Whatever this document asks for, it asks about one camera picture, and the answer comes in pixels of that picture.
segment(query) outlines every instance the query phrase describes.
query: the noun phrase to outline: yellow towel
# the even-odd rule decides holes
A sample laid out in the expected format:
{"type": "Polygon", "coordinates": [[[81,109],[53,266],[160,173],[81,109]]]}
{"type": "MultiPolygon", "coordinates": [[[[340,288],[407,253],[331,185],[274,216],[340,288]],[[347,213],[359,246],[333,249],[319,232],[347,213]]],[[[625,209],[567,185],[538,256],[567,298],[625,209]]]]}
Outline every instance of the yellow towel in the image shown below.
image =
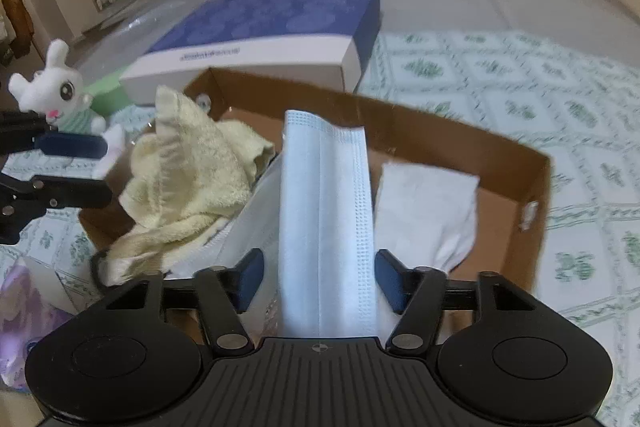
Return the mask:
{"type": "Polygon", "coordinates": [[[136,225],[111,246],[104,282],[166,272],[203,245],[249,200],[271,157],[273,144],[246,124],[215,122],[183,94],[158,87],[156,133],[136,143],[120,195],[136,225]]]}

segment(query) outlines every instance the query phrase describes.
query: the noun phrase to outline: plush toy foot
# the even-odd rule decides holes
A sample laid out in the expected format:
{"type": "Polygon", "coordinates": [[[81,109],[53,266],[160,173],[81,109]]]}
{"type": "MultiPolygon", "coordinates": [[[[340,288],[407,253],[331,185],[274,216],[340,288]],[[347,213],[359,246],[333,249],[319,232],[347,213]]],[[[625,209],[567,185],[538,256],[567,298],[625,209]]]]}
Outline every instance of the plush toy foot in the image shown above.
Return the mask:
{"type": "Polygon", "coordinates": [[[92,172],[94,180],[102,180],[118,161],[118,158],[125,150],[125,133],[122,126],[117,123],[102,133],[102,137],[107,142],[107,154],[105,154],[92,172]]]}
{"type": "Polygon", "coordinates": [[[107,121],[101,117],[101,116],[96,116],[95,118],[92,119],[91,121],[91,134],[102,134],[105,132],[105,130],[107,129],[107,121]]]}

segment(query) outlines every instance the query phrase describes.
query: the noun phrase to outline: white bunny plush toy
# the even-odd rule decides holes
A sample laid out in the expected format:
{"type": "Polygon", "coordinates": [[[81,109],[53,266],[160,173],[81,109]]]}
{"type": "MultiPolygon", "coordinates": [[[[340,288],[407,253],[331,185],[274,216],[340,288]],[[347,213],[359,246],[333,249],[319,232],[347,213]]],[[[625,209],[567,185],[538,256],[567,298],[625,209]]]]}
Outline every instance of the white bunny plush toy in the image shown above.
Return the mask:
{"type": "Polygon", "coordinates": [[[102,134],[108,151],[98,161],[92,175],[96,179],[104,178],[124,151],[124,129],[117,124],[105,131],[104,118],[90,109],[94,98],[83,92],[82,75],[65,64],[68,52],[65,41],[54,40],[49,45],[45,68],[34,74],[32,82],[19,73],[12,74],[9,92],[21,111],[44,113],[47,123],[62,132],[102,134]]]}

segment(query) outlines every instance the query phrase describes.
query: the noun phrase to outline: plush toy eye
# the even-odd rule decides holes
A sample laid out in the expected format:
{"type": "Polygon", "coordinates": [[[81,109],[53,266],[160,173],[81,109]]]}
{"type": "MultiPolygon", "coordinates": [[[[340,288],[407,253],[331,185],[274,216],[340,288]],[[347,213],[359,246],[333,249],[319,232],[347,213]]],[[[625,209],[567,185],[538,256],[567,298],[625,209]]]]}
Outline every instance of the plush toy eye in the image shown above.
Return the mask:
{"type": "Polygon", "coordinates": [[[60,86],[60,98],[68,102],[74,97],[74,85],[71,82],[65,82],[60,86]]]}

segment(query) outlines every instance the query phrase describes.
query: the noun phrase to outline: open box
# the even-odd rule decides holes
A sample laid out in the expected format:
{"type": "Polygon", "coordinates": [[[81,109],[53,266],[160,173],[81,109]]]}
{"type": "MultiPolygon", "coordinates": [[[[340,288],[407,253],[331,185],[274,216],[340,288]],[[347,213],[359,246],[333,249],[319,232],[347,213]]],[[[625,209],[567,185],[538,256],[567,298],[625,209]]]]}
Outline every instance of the open box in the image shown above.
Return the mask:
{"type": "MultiPolygon", "coordinates": [[[[476,243],[451,276],[475,280],[479,271],[491,270],[530,289],[545,229],[550,181],[547,156],[432,114],[238,71],[205,71],[184,92],[198,102],[210,102],[209,116],[214,120],[244,121],[277,150],[282,149],[287,109],[309,111],[339,126],[364,126],[373,195],[382,164],[389,160],[478,175],[476,243]]],[[[106,181],[117,196],[129,179],[126,154],[106,181]]],[[[80,222],[98,249],[107,248],[133,226],[116,198],[106,208],[82,210],[80,222]]]]}

